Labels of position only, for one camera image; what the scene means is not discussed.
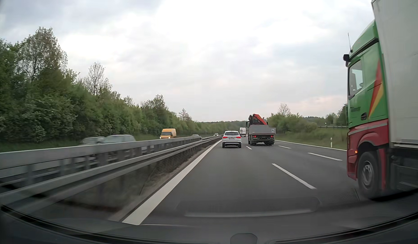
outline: wheel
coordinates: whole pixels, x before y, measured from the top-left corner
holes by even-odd
[[[358,186],[360,193],[369,199],[381,196],[378,160],[374,152],[365,152],[358,160]]]

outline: sky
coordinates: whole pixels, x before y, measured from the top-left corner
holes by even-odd
[[[52,27],[68,68],[105,67],[139,103],[162,94],[197,121],[325,116],[347,101],[342,60],[374,19],[371,0],[1,0],[0,37]]]

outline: solid white line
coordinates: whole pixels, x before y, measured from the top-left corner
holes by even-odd
[[[303,180],[299,179],[296,175],[294,175],[294,174],[292,174],[292,173],[288,172],[287,170],[283,169],[282,167],[280,167],[280,166],[278,166],[278,165],[276,165],[276,164],[272,164],[272,165],[273,165],[273,166],[275,166],[275,167],[277,167],[277,168],[279,168],[279,169],[281,169],[284,173],[286,173],[286,174],[290,175],[293,179],[295,179],[295,180],[297,180],[297,181],[301,182],[304,186],[307,186],[307,187],[308,187],[308,188],[310,188],[310,189],[316,189],[314,186],[312,186],[312,185],[308,184],[307,182],[305,182],[305,181],[303,181]]]
[[[323,158],[329,158],[329,159],[333,159],[333,160],[337,160],[337,161],[342,161],[341,159],[338,159],[338,158],[331,158],[331,157],[328,157],[328,156],[323,156],[323,155],[312,153],[312,152],[309,152],[308,154],[313,154],[313,155],[323,157]]]
[[[296,143],[296,142],[290,142],[290,141],[281,141],[281,142],[287,142],[287,143],[293,143],[293,144],[299,144],[299,145],[305,145],[305,146],[311,146],[311,147],[327,148],[327,147],[321,147],[321,146],[315,146],[315,145],[308,145],[308,144],[302,144],[302,143]],[[346,151],[344,149],[338,149],[338,148],[328,148],[328,149]]]
[[[123,223],[140,225],[144,219],[155,209],[159,203],[176,187],[181,180],[201,161],[201,159],[209,153],[212,148],[214,148],[219,142],[213,144],[209,149],[202,153],[198,158],[192,161],[188,166],[186,166],[182,171],[180,171],[173,179],[168,181],[162,188],[160,188],[155,194],[153,194],[149,199],[147,199],[140,207],[138,207],[134,212],[132,212]]]

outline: truck door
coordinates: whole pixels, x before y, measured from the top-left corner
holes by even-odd
[[[364,86],[364,72],[362,60],[358,60],[349,67],[348,75],[348,113],[349,127],[361,125],[367,122],[366,101]]]

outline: roadside grass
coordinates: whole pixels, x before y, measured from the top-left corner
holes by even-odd
[[[159,139],[159,136],[149,135],[149,134],[140,134],[135,136],[136,141],[146,141],[146,140],[155,140]],[[13,152],[13,151],[24,151],[24,150],[34,150],[34,149],[44,149],[44,148],[61,148],[61,147],[72,147],[78,146],[80,140],[51,140],[51,141],[42,141],[40,143],[34,142],[4,142],[0,141],[0,153],[4,152]]]
[[[309,133],[287,132],[286,134],[277,134],[275,139],[280,141],[290,141],[315,146],[330,147],[332,137],[333,148],[346,150],[348,131],[349,130],[347,128],[317,128],[316,130]]]

